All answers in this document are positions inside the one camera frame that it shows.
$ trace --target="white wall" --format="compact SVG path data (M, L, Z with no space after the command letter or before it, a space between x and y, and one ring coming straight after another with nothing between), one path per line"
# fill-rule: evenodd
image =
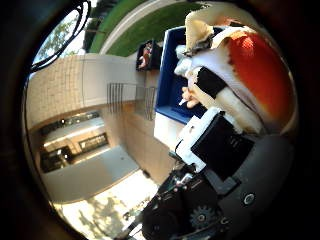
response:
M86 54L58 59L35 73L27 90L28 129L68 112L107 103L107 84L143 85L145 73L135 60L111 55ZM135 88L124 89L124 101L133 100Z

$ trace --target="hand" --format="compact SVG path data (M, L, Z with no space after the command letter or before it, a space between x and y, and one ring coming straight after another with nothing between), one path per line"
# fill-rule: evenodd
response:
M187 108L193 108L200 102L194 92L189 91L188 87L182 87L182 98L187 101Z

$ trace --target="gear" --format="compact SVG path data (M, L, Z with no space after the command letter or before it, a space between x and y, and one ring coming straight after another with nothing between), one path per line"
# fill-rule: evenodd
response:
M190 214L190 223L191 226L195 229L202 229L208 227L210 223L212 223L216 219L216 212L206 205L198 206Z

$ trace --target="grass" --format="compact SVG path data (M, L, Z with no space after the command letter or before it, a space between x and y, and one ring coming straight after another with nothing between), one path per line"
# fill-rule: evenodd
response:
M158 9L134 23L117 39L107 54L127 57L137 51L142 42L149 39L162 41L167 29L184 25L186 15L200 8L201 5L196 3L175 3Z
M120 1L111 12L105 17L103 22L100 24L98 31L104 33L97 33L92 41L89 52L98 53L102 48L104 41L107 39L109 34L115 28L115 26L121 21L121 19L127 15L130 11L136 8L146 0L122 0Z

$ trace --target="metal railing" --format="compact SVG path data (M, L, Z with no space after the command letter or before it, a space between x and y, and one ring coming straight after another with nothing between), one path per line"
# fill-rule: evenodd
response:
M145 87L127 83L108 83L108 112L116 114L123 111L124 93L127 92L126 90L128 89L135 91L135 98L133 99L135 113L142 115L149 121L152 121L155 114L156 87Z

